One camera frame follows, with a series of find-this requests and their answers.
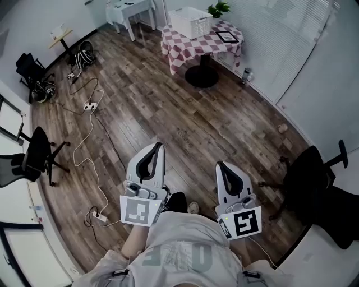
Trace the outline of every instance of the power strip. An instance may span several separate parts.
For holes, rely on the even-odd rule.
[[[97,103],[85,103],[84,104],[84,110],[95,110],[97,107]]]
[[[99,213],[97,213],[96,211],[93,211],[93,212],[92,212],[92,215],[93,215],[95,218],[97,218],[97,219],[99,219],[99,220],[101,220],[101,221],[103,221],[103,222],[106,222],[106,221],[107,221],[107,217],[106,217],[106,216],[104,216],[103,214],[99,214]]]

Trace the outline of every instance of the white side table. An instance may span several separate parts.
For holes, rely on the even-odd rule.
[[[124,25],[130,34],[131,40],[135,41],[134,32],[128,18],[135,16],[136,23],[138,23],[138,14],[148,10],[152,30],[155,30],[156,26],[152,9],[155,9],[153,0],[119,0],[118,2],[110,3],[106,8],[106,19],[108,23],[116,28],[118,33],[120,33],[118,24]]]

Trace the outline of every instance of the table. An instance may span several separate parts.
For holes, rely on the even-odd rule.
[[[135,41],[136,39],[134,36],[134,32],[132,31],[131,24],[128,18],[148,10],[152,30],[155,30],[156,26],[152,9],[155,9],[155,4],[153,0],[120,0],[113,4],[110,3],[110,5],[106,8],[106,20],[108,23],[110,23],[116,28],[116,32],[118,33],[120,33],[118,24],[124,25],[125,28],[128,30],[128,33],[130,33],[131,40]]]
[[[65,41],[63,40],[63,38],[65,38],[69,33],[72,32],[72,29],[67,28],[66,31],[59,37],[57,37],[56,39],[54,39],[50,45],[49,45],[49,49],[51,49],[52,47],[54,47],[58,42],[60,42],[63,47],[65,48],[65,51],[67,52],[67,54],[69,55],[69,60],[68,60],[68,64],[70,65],[74,65],[75,64],[75,59],[73,57],[73,54],[71,53],[71,50],[69,49],[69,47],[66,45]]]
[[[238,43],[224,43],[215,33],[216,31],[230,31],[239,40]],[[196,87],[211,87],[218,81],[215,69],[208,66],[211,54],[231,52],[234,54],[233,65],[240,65],[241,46],[244,42],[242,33],[227,21],[219,21],[211,27],[208,35],[190,40],[167,25],[162,30],[162,54],[169,59],[169,70],[172,75],[191,59],[201,56],[199,66],[191,67],[186,72],[186,80]]]

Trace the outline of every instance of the chair backrest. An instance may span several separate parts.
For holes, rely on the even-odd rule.
[[[315,146],[309,147],[299,155],[289,167],[283,183],[288,192],[299,190],[302,196],[313,188],[327,188],[327,169]]]
[[[31,53],[22,54],[16,61],[16,72],[25,78],[28,84],[42,79],[45,74],[45,69],[38,65]]]
[[[24,157],[24,154],[0,155],[0,188],[21,178],[35,182],[40,177],[41,172],[37,170],[30,168],[23,170]]]
[[[24,165],[44,172],[45,162],[50,154],[51,145],[47,135],[41,127],[37,127],[27,149]]]

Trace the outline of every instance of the office chair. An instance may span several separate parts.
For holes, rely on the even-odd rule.
[[[35,182],[41,175],[41,172],[47,171],[49,175],[49,184],[54,187],[56,184],[52,181],[52,166],[55,165],[65,172],[69,173],[70,170],[64,168],[55,161],[55,157],[60,152],[64,145],[69,146],[69,142],[62,142],[61,145],[51,153],[51,146],[54,142],[49,142],[44,130],[37,127],[34,131],[32,138],[28,137],[22,132],[22,123],[17,137],[23,137],[29,141],[29,148],[26,154],[15,155],[0,155],[0,187],[5,187],[8,184],[26,178]]]
[[[330,186],[312,191],[302,206],[305,220],[322,227],[341,249],[359,240],[359,196]]]
[[[343,140],[339,141],[340,155],[323,163],[320,153],[315,146],[306,149],[290,165],[288,158],[281,157],[279,160],[286,164],[287,174],[283,184],[258,182],[259,187],[268,186],[281,189],[286,193],[279,210],[270,220],[279,218],[285,207],[294,210],[296,215],[306,224],[307,212],[302,208],[313,191],[324,191],[333,185],[335,175],[331,166],[343,162],[344,168],[348,166],[348,156]]]
[[[55,75],[52,73],[45,77],[44,66],[39,59],[34,60],[31,53],[22,54],[16,61],[16,67],[16,72],[25,79],[25,82],[21,79],[20,83],[30,89],[30,94],[34,100],[42,103],[54,95],[56,87],[53,81],[49,81],[49,78]]]

